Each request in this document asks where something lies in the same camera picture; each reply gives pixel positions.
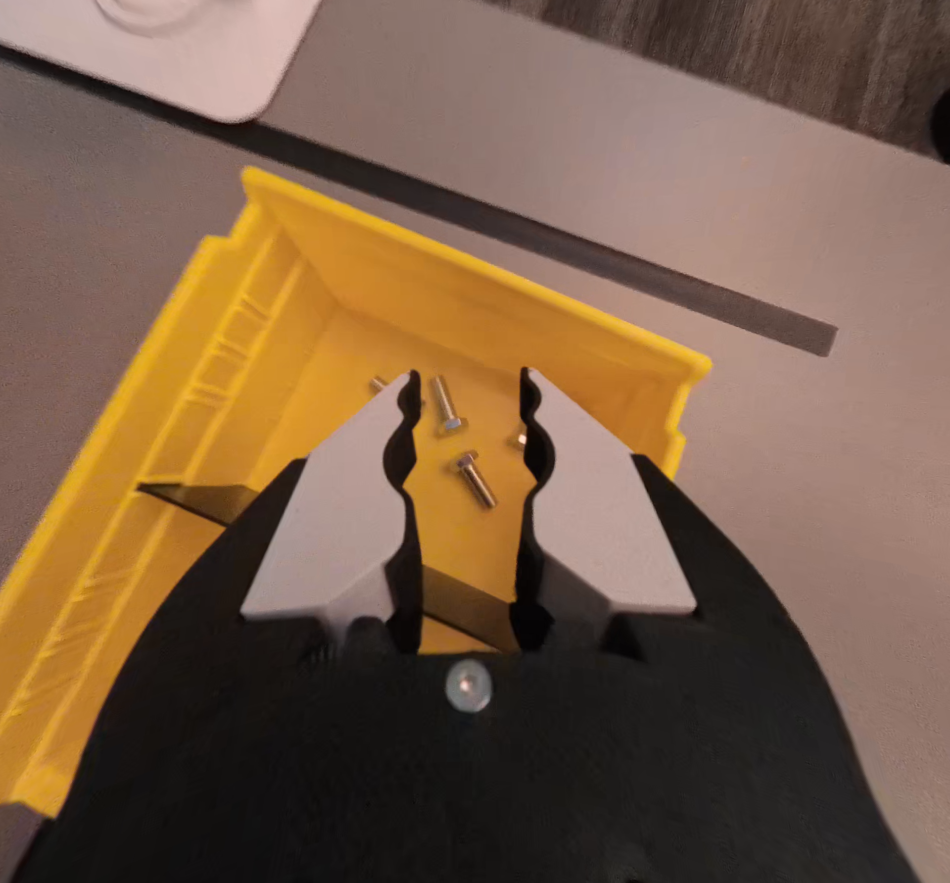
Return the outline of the black bin divider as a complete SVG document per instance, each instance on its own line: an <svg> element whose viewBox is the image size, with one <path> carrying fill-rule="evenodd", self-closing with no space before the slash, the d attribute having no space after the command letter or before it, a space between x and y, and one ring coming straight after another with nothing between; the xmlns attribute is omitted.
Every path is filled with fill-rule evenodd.
<svg viewBox="0 0 950 883"><path fill-rule="evenodd" d="M258 492L244 485L194 486L140 483L136 491L228 528L253 504ZM520 650L509 604L436 569L423 567L424 615L495 651Z"/></svg>

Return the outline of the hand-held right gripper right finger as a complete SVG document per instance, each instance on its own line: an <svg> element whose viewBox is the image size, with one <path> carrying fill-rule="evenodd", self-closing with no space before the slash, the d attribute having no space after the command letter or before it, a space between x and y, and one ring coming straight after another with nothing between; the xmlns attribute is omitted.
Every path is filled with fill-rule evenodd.
<svg viewBox="0 0 950 883"><path fill-rule="evenodd" d="M520 374L523 504L510 624L522 651L552 633L600 645L622 615L691 616L697 600L635 454L541 371Z"/></svg>

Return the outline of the yellow plastic bin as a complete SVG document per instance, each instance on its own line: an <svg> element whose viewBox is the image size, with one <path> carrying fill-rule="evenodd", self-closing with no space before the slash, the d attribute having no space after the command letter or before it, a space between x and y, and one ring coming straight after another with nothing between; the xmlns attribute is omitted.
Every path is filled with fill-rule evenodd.
<svg viewBox="0 0 950 883"><path fill-rule="evenodd" d="M540 370L673 477L679 421L712 364L407 228L247 167L230 234L207 236L2 588L2 803L61 809L109 689L220 530L140 483L262 491L371 398L374 376L445 376L469 427L427 408L408 480L423 562L514 597L530 486L507 439ZM467 450L498 500L456 473Z"/></svg>

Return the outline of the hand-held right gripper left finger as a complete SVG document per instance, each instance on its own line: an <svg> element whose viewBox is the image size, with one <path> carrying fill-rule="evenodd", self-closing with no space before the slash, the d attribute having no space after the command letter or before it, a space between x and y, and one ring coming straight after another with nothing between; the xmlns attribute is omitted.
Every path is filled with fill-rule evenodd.
<svg viewBox="0 0 950 883"><path fill-rule="evenodd" d="M241 605L248 621L314 619L341 646L380 621L402 653L423 627L423 562L406 483L421 378L409 370L312 449Z"/></svg>

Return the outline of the white rounded tray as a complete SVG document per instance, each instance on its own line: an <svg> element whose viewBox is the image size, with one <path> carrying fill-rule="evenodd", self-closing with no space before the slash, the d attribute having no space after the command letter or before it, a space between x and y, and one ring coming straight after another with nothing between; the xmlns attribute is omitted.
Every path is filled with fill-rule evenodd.
<svg viewBox="0 0 950 883"><path fill-rule="evenodd" d="M222 124L261 115L322 0L231 0L185 27L128 33L93 0L1 0L1 41L68 69Z"/></svg>

